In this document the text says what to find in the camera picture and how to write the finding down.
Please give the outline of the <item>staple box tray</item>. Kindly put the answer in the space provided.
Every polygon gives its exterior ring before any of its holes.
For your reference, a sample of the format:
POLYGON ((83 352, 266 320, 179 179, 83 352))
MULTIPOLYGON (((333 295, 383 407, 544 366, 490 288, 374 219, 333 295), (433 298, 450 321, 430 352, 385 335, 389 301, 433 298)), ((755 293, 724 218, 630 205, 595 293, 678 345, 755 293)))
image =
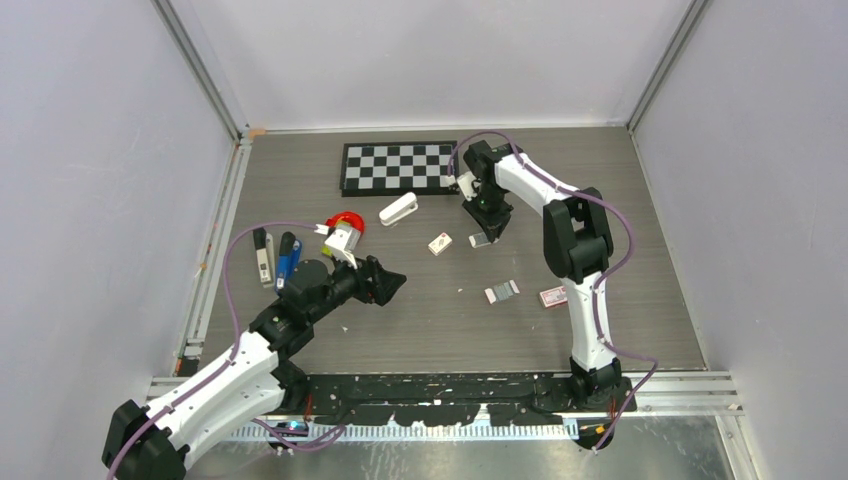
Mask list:
POLYGON ((487 235, 483 232, 479 232, 476 234, 472 234, 468 237, 469 244, 472 248, 481 248, 484 246, 488 246, 491 244, 491 241, 488 239, 487 235))

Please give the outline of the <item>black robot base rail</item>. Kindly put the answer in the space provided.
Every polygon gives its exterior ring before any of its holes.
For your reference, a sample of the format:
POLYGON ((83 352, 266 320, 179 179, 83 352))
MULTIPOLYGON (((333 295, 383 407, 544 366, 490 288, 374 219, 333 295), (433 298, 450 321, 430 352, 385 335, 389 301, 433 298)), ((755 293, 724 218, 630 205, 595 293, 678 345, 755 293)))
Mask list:
POLYGON ((594 395, 567 373, 312 374, 276 415, 305 413, 321 425, 466 426, 484 413, 495 427, 560 424, 565 414, 608 420, 632 382, 624 377, 594 395))

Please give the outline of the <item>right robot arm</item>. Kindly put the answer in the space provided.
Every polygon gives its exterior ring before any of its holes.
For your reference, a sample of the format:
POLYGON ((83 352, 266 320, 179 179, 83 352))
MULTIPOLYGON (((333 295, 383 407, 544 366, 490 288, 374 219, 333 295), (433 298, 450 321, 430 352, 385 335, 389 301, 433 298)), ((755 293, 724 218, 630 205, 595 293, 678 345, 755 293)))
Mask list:
POLYGON ((458 179, 463 207, 489 243, 501 237, 511 219, 507 194, 540 215, 543 256, 565 289, 571 320, 570 404, 589 411, 612 405, 624 380, 609 345, 604 274, 614 244, 600 193, 556 179, 510 145, 478 141, 463 159, 468 167, 458 179))

